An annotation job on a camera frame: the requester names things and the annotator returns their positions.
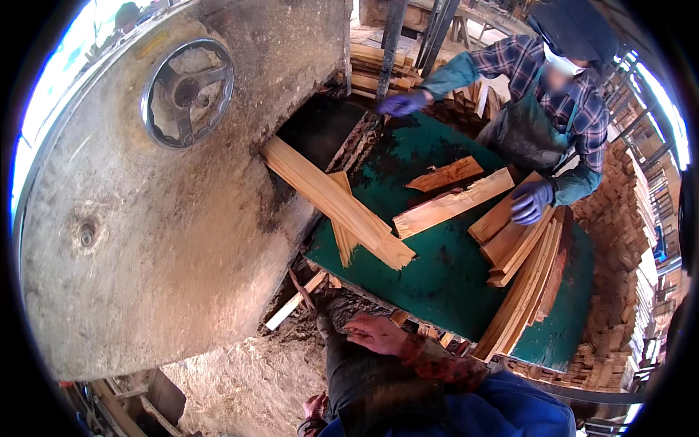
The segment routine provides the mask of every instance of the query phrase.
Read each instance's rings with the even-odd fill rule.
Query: human hand
[[[316,394],[303,403],[303,414],[305,414],[306,419],[323,420],[327,408],[328,397],[325,396],[325,393]]]
[[[427,105],[427,96],[422,89],[418,92],[406,92],[385,98],[376,108],[379,114],[403,117],[420,110]]]
[[[554,201],[554,188],[548,180],[528,182],[512,192],[512,221],[533,224],[541,220],[544,207]]]
[[[382,355],[398,355],[408,333],[386,317],[359,313],[345,325],[348,341]]]

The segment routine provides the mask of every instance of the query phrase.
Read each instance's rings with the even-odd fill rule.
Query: bare hand
[[[325,410],[328,408],[328,397],[325,393],[316,394],[308,398],[303,403],[303,413],[306,419],[322,420],[325,415]]]
[[[357,314],[345,325],[348,341],[382,355],[398,355],[408,333],[385,317]]]

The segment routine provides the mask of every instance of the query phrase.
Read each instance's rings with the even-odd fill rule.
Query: green saw table
[[[485,170],[484,175],[505,166],[491,151],[426,115],[394,117],[350,180],[352,193],[392,224],[394,216],[433,196],[405,188],[405,184],[427,173],[430,166],[444,166],[469,155]],[[361,246],[354,251],[352,265],[343,269],[328,219],[318,226],[306,257],[419,319],[478,341],[512,282],[504,288],[486,285],[489,265],[468,227],[505,195],[406,238],[405,244],[418,258],[402,271],[389,268]],[[554,307],[544,322],[526,328],[512,352],[514,358],[567,370],[587,317],[592,269],[592,243],[576,223]]]

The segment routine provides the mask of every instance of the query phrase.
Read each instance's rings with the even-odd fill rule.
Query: handwheel
[[[177,73],[170,65],[170,61],[176,59],[188,50],[202,48],[213,52],[222,65],[208,68],[198,73]],[[201,90],[207,86],[222,82],[220,95],[216,102],[210,102],[207,96],[200,96]],[[156,94],[155,85],[159,83],[163,92],[160,93],[162,103],[160,111],[175,123],[178,137],[164,133],[162,127],[157,125],[152,104]],[[141,117],[149,135],[158,144],[173,149],[184,149],[204,138],[221,121],[224,111],[233,94],[233,64],[228,50],[218,41],[208,38],[197,39],[180,46],[172,52],[155,71],[152,78],[143,89],[140,103]],[[199,120],[199,127],[192,126],[190,109],[195,106],[208,106],[204,120]]]

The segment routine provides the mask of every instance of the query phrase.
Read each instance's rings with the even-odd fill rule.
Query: blue nitrile glove
[[[548,180],[528,182],[512,192],[512,221],[533,224],[541,220],[544,207],[554,201],[554,188]]]
[[[418,92],[406,92],[397,94],[384,99],[376,111],[379,114],[393,115],[394,117],[403,117],[404,115],[412,114],[416,110],[421,110],[427,105],[427,97],[422,90]]]

